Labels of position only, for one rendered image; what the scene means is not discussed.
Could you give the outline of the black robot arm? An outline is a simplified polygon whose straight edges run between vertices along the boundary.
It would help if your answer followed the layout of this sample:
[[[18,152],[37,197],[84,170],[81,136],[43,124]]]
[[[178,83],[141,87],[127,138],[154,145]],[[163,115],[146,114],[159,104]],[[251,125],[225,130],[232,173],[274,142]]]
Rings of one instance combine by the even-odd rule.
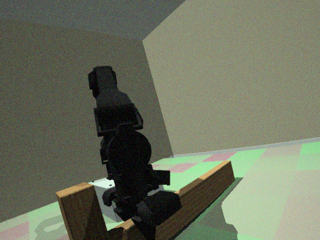
[[[97,108],[93,108],[97,135],[104,136],[100,155],[102,164],[106,164],[107,174],[112,173],[111,169],[134,174],[146,167],[144,177],[153,190],[159,189],[158,185],[171,185],[171,171],[153,170],[148,164],[151,145],[143,134],[136,132],[143,129],[143,119],[128,95],[118,90],[112,66],[93,69],[88,80],[97,104]],[[108,161],[103,162],[105,160]]]

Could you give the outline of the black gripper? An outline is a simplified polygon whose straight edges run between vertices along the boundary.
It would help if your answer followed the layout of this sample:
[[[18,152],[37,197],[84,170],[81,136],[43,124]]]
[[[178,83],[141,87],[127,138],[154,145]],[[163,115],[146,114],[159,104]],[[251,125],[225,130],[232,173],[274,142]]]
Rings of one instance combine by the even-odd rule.
[[[174,215],[182,208],[178,194],[159,190],[148,196],[152,186],[147,185],[143,170],[134,174],[125,174],[117,169],[111,169],[108,177],[114,180],[115,187],[106,190],[102,199],[105,206],[110,207],[112,201],[116,208],[113,210],[127,221],[131,219],[146,240],[155,240],[156,226]]]

